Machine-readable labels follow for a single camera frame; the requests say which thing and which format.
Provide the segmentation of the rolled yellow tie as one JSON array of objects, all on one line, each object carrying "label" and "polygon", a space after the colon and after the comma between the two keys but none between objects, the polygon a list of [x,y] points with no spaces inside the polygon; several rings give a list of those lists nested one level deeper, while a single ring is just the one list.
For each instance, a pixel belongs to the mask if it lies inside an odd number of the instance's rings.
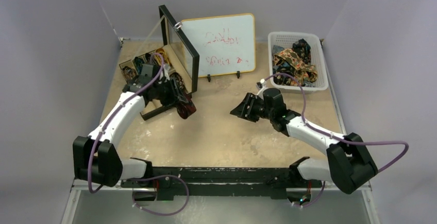
[{"label": "rolled yellow tie", "polygon": [[154,51],[154,61],[158,66],[161,66],[161,58],[158,55],[164,59],[165,64],[167,64],[170,68],[173,68],[172,63],[163,47],[157,48]]}]

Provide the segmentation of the yellow framed whiteboard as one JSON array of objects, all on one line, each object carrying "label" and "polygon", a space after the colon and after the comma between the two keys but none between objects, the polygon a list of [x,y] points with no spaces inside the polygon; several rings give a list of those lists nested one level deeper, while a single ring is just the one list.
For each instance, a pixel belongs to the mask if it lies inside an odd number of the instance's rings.
[{"label": "yellow framed whiteboard", "polygon": [[256,68],[255,17],[251,13],[181,21],[182,31],[199,54],[186,57],[190,76],[207,77],[252,72]]}]

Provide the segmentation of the dark red patterned tie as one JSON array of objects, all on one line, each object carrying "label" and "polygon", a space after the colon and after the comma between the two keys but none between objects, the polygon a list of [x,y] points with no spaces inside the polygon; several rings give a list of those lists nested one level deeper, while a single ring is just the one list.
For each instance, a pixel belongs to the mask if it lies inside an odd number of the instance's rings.
[{"label": "dark red patterned tie", "polygon": [[185,95],[176,103],[177,113],[182,119],[187,119],[190,115],[196,112],[196,107],[190,95]]}]

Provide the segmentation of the orange floral tie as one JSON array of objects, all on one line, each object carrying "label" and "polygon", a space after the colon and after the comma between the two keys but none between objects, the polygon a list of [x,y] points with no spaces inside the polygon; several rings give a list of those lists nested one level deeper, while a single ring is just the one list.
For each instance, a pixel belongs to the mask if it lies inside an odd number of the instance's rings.
[{"label": "orange floral tie", "polygon": [[302,87],[310,87],[318,79],[318,71],[313,64],[305,64],[292,48],[273,54],[273,74],[291,75]]}]

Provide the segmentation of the rolled brown striped tie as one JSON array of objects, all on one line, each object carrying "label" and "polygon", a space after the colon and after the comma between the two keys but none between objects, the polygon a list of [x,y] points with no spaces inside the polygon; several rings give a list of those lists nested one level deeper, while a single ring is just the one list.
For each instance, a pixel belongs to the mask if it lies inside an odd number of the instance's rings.
[{"label": "rolled brown striped tie", "polygon": [[132,81],[136,78],[137,72],[134,68],[129,67],[129,66],[125,66],[122,68],[122,75],[123,75],[124,79],[127,82],[129,82],[129,81]]}]

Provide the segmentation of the black tie box lid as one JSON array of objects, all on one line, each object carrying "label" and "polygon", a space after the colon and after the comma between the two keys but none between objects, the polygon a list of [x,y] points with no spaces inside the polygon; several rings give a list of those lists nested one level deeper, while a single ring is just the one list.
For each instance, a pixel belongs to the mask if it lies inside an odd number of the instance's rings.
[{"label": "black tie box lid", "polygon": [[183,78],[188,93],[193,94],[198,89],[199,53],[182,30],[182,22],[176,21],[166,5],[158,9],[164,50]]}]

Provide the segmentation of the dark blue patterned tie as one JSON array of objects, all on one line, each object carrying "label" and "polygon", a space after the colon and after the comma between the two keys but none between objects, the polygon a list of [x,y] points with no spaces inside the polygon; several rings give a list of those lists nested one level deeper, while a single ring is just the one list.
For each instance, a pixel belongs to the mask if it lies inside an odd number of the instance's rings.
[{"label": "dark blue patterned tie", "polygon": [[311,64],[311,46],[305,39],[299,39],[293,43],[292,50],[297,53],[305,64]]}]

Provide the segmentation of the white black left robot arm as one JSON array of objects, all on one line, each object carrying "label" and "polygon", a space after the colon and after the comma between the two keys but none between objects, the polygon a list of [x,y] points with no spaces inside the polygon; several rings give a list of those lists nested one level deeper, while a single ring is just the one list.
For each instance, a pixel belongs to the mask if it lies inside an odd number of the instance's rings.
[{"label": "white black left robot arm", "polygon": [[166,63],[144,64],[141,74],[124,86],[116,105],[98,127],[73,141],[76,179],[109,187],[120,180],[133,179],[140,187],[153,183],[152,163],[137,158],[121,159],[117,146],[135,116],[152,100],[160,101],[163,107],[176,108],[183,119],[196,111],[190,95],[169,71]]}]

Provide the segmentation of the rolled blue tie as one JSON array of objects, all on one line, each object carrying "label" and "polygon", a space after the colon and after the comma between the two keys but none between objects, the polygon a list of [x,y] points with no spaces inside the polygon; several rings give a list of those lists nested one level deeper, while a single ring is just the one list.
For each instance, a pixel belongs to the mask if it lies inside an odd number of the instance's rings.
[{"label": "rolled blue tie", "polygon": [[136,68],[136,71],[138,73],[138,75],[141,74],[142,72],[142,68],[143,68],[143,64],[145,63],[144,59],[141,57],[135,57],[133,60],[133,64]]}]

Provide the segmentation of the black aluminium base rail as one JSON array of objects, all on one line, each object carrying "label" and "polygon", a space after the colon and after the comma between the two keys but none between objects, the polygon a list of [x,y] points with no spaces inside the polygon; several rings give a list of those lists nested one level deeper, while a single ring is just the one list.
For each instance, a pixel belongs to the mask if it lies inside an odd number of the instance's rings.
[{"label": "black aluminium base rail", "polygon": [[296,166],[283,168],[150,167],[144,180],[92,177],[92,185],[138,191],[151,188],[158,201],[176,196],[269,197],[306,202],[321,180],[306,180]]}]

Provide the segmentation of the white plastic basket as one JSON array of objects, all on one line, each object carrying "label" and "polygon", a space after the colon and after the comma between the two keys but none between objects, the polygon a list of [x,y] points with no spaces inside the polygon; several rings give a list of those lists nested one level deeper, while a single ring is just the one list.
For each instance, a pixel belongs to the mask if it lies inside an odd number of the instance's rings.
[{"label": "white plastic basket", "polygon": [[[268,35],[270,74],[280,74],[269,79],[270,83],[288,92],[305,93],[328,89],[328,77],[322,42],[319,37],[303,32],[270,32]],[[292,76],[292,79],[281,75]]]}]

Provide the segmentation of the rolled grey tie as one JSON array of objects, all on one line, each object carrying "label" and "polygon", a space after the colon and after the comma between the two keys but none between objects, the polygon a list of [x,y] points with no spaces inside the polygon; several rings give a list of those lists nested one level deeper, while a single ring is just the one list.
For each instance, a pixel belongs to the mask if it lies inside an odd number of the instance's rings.
[{"label": "rolled grey tie", "polygon": [[155,56],[153,53],[146,53],[144,56],[147,64],[155,64]]}]

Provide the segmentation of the beige compartment tie box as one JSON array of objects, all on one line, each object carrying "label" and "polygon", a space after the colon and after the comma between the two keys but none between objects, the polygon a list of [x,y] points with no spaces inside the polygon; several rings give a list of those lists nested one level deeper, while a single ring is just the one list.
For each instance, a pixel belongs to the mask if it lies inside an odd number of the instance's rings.
[{"label": "beige compartment tie box", "polygon": [[150,102],[157,100],[161,106],[142,114],[143,120],[172,108],[183,119],[196,112],[182,76],[171,66],[170,59],[162,48],[134,57],[132,63],[137,72],[123,87],[122,92],[127,96],[120,103],[122,111],[127,111],[138,102],[139,111],[142,112]]}]

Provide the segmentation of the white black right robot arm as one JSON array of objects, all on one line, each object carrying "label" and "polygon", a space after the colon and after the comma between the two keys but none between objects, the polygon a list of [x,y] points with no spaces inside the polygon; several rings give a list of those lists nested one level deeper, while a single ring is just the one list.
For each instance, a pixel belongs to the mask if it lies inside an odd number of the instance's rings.
[{"label": "white black right robot arm", "polygon": [[359,135],[332,132],[304,119],[286,107],[278,89],[268,88],[262,96],[247,93],[230,114],[254,123],[267,119],[277,132],[305,142],[326,156],[325,161],[306,158],[294,163],[296,168],[290,171],[289,179],[295,186],[309,180],[328,181],[351,194],[379,173]]}]

